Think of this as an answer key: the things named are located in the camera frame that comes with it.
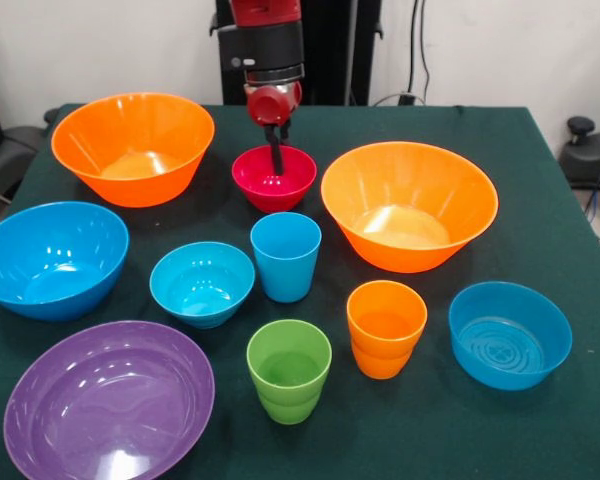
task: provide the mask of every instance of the dark green tablecloth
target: dark green tablecloth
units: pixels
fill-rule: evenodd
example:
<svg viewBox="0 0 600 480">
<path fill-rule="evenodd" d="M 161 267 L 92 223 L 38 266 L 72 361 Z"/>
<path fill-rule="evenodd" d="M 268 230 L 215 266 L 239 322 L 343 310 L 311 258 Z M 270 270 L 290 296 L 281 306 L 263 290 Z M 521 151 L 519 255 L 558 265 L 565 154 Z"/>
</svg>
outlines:
<svg viewBox="0 0 600 480">
<path fill-rule="evenodd" d="M 68 324 L 27 320 L 0 308 L 0 480 L 19 478 L 2 442 L 5 403 L 19 376 L 59 340 L 94 324 L 147 319 L 190 335 L 216 375 L 211 421 L 167 479 L 600 479 L 600 247 L 525 109 L 303 108 L 294 145 L 313 155 L 319 179 L 340 154 L 365 143 L 416 140 L 454 150 L 482 167 L 501 201 L 494 225 L 434 271 L 389 274 L 356 256 L 319 194 L 296 210 L 313 217 L 324 240 L 313 290 L 294 305 L 269 301 L 257 285 L 224 326 L 196 331 L 151 299 L 149 274 L 169 250 L 198 240 L 232 243 L 251 254 L 248 232 L 261 214 L 231 180 L 230 165 L 262 143 L 241 107 L 212 107 L 217 134 L 189 189 L 155 208 L 112 207 L 131 234 L 113 293 L 91 315 Z M 81 199 L 106 204 L 64 170 L 46 147 L 11 211 Z M 372 381 L 349 348 L 345 301 L 378 278 L 415 288 L 429 322 L 405 370 Z M 468 377 L 449 344 L 447 309 L 463 287 L 510 280 L 538 289 L 566 313 L 574 344 L 566 363 L 530 391 L 503 393 Z M 295 317 L 320 326 L 333 345 L 322 399 L 304 424 L 272 423 L 245 364 L 250 335 L 263 323 Z"/>
</svg>

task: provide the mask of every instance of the orange bowl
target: orange bowl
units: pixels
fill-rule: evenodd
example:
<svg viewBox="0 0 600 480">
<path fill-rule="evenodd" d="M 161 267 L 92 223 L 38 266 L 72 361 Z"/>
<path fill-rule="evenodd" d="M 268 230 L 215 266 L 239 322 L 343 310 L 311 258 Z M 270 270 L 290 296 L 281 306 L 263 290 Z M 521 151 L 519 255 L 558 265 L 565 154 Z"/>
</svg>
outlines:
<svg viewBox="0 0 600 480">
<path fill-rule="evenodd" d="M 498 211 L 493 183 L 473 163 L 409 142 L 374 143 L 342 155 L 322 178 L 322 200 L 362 258 L 398 273 L 444 263 Z"/>
<path fill-rule="evenodd" d="M 197 103 L 164 93 L 128 93 L 78 108 L 51 139 L 58 161 L 98 195 L 150 207 L 189 185 L 214 134 Z"/>
</svg>

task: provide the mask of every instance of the magenta bowl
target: magenta bowl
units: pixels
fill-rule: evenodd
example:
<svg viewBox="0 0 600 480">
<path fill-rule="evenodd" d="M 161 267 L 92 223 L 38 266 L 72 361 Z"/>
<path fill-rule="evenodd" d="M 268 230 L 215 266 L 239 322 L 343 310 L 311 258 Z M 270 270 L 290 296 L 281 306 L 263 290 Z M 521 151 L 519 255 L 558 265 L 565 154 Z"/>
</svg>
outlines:
<svg viewBox="0 0 600 480">
<path fill-rule="evenodd" d="M 318 175 L 307 153 L 282 145 L 283 174 L 273 170 L 271 147 L 252 148 L 240 155 L 231 168 L 233 180 L 253 206 L 264 213 L 286 212 L 305 196 Z"/>
<path fill-rule="evenodd" d="M 107 323 L 29 367 L 7 404 L 5 444 L 30 480 L 153 479 L 198 441 L 214 395 L 211 365 L 189 337 Z"/>
</svg>

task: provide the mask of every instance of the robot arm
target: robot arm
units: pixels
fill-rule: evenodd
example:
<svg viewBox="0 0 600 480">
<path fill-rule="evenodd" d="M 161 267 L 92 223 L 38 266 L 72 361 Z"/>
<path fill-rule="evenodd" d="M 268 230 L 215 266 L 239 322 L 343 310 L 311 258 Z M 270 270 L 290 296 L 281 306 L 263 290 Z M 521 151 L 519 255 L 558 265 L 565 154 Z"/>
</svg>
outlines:
<svg viewBox="0 0 600 480">
<path fill-rule="evenodd" d="M 302 99 L 304 47 L 300 0 L 230 0 L 235 25 L 218 29 L 225 71 L 245 72 L 247 109 L 264 127 L 281 174 L 279 143 Z M 280 140 L 275 129 L 280 129 Z"/>
</svg>

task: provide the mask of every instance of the purple bowl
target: purple bowl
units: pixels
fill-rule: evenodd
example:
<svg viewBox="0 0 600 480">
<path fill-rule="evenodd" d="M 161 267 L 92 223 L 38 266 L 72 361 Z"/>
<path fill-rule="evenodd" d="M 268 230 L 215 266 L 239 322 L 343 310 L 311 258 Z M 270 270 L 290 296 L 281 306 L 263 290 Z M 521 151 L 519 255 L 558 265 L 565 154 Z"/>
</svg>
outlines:
<svg viewBox="0 0 600 480">
<path fill-rule="evenodd" d="M 214 394 L 209 360 L 189 337 L 150 322 L 99 325 L 24 373 L 5 444 L 30 480 L 156 478 L 200 438 Z"/>
</svg>

